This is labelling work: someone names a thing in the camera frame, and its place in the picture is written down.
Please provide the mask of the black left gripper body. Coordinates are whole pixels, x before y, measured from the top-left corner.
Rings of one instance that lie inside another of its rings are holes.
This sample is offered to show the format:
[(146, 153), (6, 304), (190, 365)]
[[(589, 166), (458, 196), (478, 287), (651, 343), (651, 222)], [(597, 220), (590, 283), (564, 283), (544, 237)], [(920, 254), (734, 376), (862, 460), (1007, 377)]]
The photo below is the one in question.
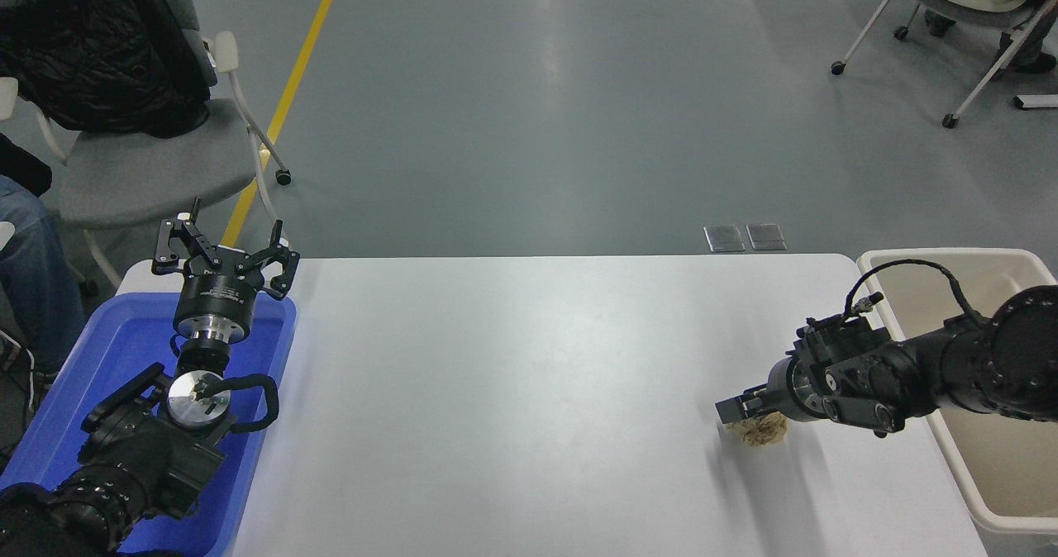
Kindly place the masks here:
[(238, 274), (238, 264), (245, 264), (249, 253), (222, 247), (217, 250), (222, 260), (219, 268), (212, 267), (207, 257), (197, 255), (186, 259), (182, 269), (184, 277), (177, 308), (175, 327), (191, 328), (195, 320), (206, 316), (225, 317), (240, 328), (252, 323), (258, 293), (264, 288), (264, 277), (258, 268), (248, 274)]

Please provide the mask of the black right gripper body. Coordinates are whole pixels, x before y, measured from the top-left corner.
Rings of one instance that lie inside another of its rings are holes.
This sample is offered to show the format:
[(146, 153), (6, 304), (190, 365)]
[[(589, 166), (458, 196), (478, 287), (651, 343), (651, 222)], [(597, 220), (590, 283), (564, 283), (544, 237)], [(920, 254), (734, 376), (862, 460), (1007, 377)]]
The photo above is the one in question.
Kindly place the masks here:
[(804, 419), (801, 388), (804, 372), (794, 357), (779, 361), (768, 375), (765, 391), (765, 413), (779, 413), (789, 419)]

